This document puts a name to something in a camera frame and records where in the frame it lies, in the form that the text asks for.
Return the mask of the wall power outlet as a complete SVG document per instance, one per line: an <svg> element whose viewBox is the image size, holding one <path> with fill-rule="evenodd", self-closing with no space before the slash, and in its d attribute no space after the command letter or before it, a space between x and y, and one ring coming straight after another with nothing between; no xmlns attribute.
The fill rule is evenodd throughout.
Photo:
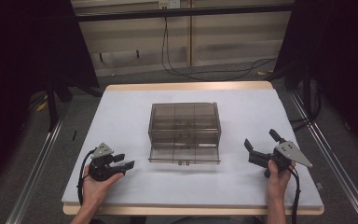
<svg viewBox="0 0 358 224"><path fill-rule="evenodd" d="M181 7L180 0L158 0L159 9L177 9Z"/></svg>

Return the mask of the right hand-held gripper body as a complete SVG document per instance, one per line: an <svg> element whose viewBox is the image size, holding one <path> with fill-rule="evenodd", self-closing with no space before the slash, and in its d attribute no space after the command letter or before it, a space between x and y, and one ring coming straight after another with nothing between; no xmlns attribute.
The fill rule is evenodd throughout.
<svg viewBox="0 0 358 224"><path fill-rule="evenodd" d="M293 161L309 168L312 167L312 163L292 141L283 141L274 148L272 153L265 154L255 150L249 152L248 162L265 168L264 176L266 178L270 176L269 160L273 160L277 164L279 171L287 169Z"/></svg>

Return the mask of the smoky clear plastic drawer box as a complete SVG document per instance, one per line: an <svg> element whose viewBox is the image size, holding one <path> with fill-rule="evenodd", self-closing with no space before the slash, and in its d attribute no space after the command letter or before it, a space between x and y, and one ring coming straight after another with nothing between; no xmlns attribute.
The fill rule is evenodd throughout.
<svg viewBox="0 0 358 224"><path fill-rule="evenodd" d="M217 103L152 104L148 135L153 146L218 147Z"/></svg>

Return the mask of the black metal stand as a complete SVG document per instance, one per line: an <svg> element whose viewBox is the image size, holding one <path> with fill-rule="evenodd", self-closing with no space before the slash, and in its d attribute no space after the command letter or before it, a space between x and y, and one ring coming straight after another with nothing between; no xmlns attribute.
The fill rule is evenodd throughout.
<svg viewBox="0 0 358 224"><path fill-rule="evenodd" d="M54 92L54 82L50 77L46 84L47 88L47 97L48 97L48 112L49 112L49 128L48 130L52 132L57 125L58 122L58 114L55 100L55 92Z"/></svg>
<svg viewBox="0 0 358 224"><path fill-rule="evenodd" d="M310 100L310 68L307 64L304 65L303 75L303 103L307 116L311 115L311 100Z"/></svg>

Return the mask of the metal floor rail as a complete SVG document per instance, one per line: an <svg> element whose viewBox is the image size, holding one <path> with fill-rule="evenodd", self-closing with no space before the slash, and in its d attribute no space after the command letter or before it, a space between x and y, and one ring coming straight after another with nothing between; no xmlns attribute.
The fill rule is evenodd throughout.
<svg viewBox="0 0 358 224"><path fill-rule="evenodd" d="M52 130L48 132L48 136L44 142L44 145L41 148L38 158L33 166L31 173L28 176L28 179L21 191L20 196L15 202L7 218L6 224L22 223L24 215L34 196L34 191L37 186L37 183L39 182L42 172L48 161L49 154L51 150L54 148L56 139L59 136L60 130L62 128L62 121L67 114L69 106L70 106L69 103L65 103L63 105L62 112L58 118L57 123L54 125Z"/></svg>
<svg viewBox="0 0 358 224"><path fill-rule="evenodd" d="M318 124L315 121L310 121L307 128L358 215L358 188L342 166Z"/></svg>

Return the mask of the black curtain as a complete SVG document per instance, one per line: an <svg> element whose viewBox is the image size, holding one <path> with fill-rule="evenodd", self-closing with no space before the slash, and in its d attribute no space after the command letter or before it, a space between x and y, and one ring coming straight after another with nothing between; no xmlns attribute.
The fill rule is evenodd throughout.
<svg viewBox="0 0 358 224"><path fill-rule="evenodd" d="M0 0L0 169L27 120L31 96L97 88L71 0Z"/></svg>
<svg viewBox="0 0 358 224"><path fill-rule="evenodd" d="M358 0L295 0L274 75L291 90L306 73L358 133Z"/></svg>

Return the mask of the person's right hand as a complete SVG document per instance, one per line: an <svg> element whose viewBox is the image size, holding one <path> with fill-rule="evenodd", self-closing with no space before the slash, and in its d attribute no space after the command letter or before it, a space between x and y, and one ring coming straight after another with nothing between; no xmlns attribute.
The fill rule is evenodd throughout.
<svg viewBox="0 0 358 224"><path fill-rule="evenodd" d="M268 161L270 176L266 188L268 203L283 202L284 195L292 176L293 168L289 167L284 171L279 171L277 164L273 160Z"/></svg>

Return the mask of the person's left hand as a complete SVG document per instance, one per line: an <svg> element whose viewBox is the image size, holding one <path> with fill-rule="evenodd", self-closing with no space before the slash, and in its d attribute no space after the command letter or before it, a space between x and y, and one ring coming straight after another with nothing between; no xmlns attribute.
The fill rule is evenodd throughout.
<svg viewBox="0 0 358 224"><path fill-rule="evenodd" d="M83 203L87 208L98 209L103 203L105 196L110 188L118 182L124 175L115 174L105 181L96 181L89 176L89 166L87 165L83 176Z"/></svg>

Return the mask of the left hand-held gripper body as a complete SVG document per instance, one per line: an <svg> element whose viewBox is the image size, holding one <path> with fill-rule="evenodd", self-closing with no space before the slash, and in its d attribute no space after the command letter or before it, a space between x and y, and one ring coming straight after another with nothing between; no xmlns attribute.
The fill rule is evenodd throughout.
<svg viewBox="0 0 358 224"><path fill-rule="evenodd" d="M91 154L89 175L96 181L105 181L113 176L111 163L114 150L105 143L98 145Z"/></svg>

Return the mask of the black horizontal bar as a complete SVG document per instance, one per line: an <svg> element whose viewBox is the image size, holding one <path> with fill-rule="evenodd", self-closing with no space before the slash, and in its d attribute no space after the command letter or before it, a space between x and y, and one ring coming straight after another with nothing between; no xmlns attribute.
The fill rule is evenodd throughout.
<svg viewBox="0 0 358 224"><path fill-rule="evenodd" d="M195 7L182 9L156 9L142 11L127 11L115 13L87 13L77 14L75 21L118 21L118 20L137 20L137 19L155 19L170 17L187 17L187 16L209 16L223 14L241 14L241 13L269 13L292 11L294 4L278 5L255 5L242 7Z"/></svg>

